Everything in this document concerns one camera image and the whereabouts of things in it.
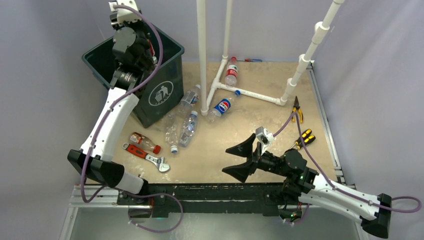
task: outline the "yellow and black screwdriver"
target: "yellow and black screwdriver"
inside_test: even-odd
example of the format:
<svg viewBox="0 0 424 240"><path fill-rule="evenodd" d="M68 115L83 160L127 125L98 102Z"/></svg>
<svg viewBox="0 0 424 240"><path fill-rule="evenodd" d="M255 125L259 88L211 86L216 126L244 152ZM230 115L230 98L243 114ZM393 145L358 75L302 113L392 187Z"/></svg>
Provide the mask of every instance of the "yellow and black screwdriver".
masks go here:
<svg viewBox="0 0 424 240"><path fill-rule="evenodd" d="M305 142L305 146L311 144L313 141L315 141L315 139L317 138L314 135L308 136L306 139L303 140ZM294 148L297 150L300 150L301 148L303 148L302 142L300 142L300 144L296 145Z"/></svg>
<svg viewBox="0 0 424 240"><path fill-rule="evenodd" d="M302 133L302 138L303 138L303 141L305 141L305 144L306 144L306 139L311 135L311 133L312 133L312 130L310 128L306 129ZM290 147L290 149L296 147L296 145L302 145L301 137L299 137L296 141L294 141L294 144L293 144L293 146Z"/></svg>

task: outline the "white circular logo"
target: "white circular logo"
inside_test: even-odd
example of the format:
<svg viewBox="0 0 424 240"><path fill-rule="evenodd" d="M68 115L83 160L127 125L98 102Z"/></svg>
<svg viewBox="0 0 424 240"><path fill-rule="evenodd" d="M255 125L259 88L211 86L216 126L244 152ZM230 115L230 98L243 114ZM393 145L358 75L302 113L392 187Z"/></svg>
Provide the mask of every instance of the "white circular logo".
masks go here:
<svg viewBox="0 0 424 240"><path fill-rule="evenodd" d="M148 103L152 106L158 106L168 100L174 90L174 84L170 81L164 81L157 85L148 96Z"/></svg>

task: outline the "white bottle cap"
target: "white bottle cap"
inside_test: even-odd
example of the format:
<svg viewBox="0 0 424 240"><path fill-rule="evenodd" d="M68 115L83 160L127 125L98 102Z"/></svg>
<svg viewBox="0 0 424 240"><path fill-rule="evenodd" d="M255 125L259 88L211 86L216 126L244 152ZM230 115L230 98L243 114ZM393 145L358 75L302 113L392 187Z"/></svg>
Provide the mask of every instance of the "white bottle cap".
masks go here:
<svg viewBox="0 0 424 240"><path fill-rule="evenodd" d="M175 145L171 146L171 153L173 153L173 154L178 153L178 147L175 146Z"/></svg>

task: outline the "red bottle cap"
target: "red bottle cap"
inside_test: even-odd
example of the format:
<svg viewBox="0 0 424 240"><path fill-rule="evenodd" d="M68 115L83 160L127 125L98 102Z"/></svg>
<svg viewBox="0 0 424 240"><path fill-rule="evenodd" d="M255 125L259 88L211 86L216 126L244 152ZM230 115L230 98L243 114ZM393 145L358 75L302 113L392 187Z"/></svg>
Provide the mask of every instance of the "red bottle cap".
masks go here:
<svg viewBox="0 0 424 240"><path fill-rule="evenodd" d="M159 145L156 145L153 149L154 154L158 154L160 151L161 151L161 146L159 146Z"/></svg>

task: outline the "plastic bottle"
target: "plastic bottle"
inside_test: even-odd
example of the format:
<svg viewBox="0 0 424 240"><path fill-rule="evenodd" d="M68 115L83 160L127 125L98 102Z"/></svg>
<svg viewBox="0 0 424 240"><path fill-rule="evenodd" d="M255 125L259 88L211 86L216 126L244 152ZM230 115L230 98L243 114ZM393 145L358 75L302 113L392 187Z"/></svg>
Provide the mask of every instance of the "plastic bottle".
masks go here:
<svg viewBox="0 0 424 240"><path fill-rule="evenodd" d="M225 85L227 87L234 87L237 83L237 74L239 73L239 68L236 65L237 58L232 57L228 67L226 68L226 75L225 75Z"/></svg>
<svg viewBox="0 0 424 240"><path fill-rule="evenodd" d="M213 123L216 118L221 117L231 106L239 99L240 91L232 92L227 98L222 99L214 108L211 108L207 113L206 119Z"/></svg>
<svg viewBox="0 0 424 240"><path fill-rule="evenodd" d="M182 97L181 101L179 101L179 105L176 110L177 114L181 117L186 117L189 114L189 112L193 109L194 105L198 102L199 94L200 94L199 84L190 88Z"/></svg>
<svg viewBox="0 0 424 240"><path fill-rule="evenodd" d="M154 154L158 154L161 151L161 146L156 145L150 138L138 132L133 132L131 136L129 136L129 141L142 150L151 151Z"/></svg>
<svg viewBox="0 0 424 240"><path fill-rule="evenodd" d="M198 125L198 112L191 111L190 115L187 116L184 123L182 124L181 137L179 138L179 144L183 147L187 147L195 134L196 127Z"/></svg>
<svg viewBox="0 0 424 240"><path fill-rule="evenodd" d="M169 144L171 153L178 153L177 121L175 113L166 116L165 142Z"/></svg>

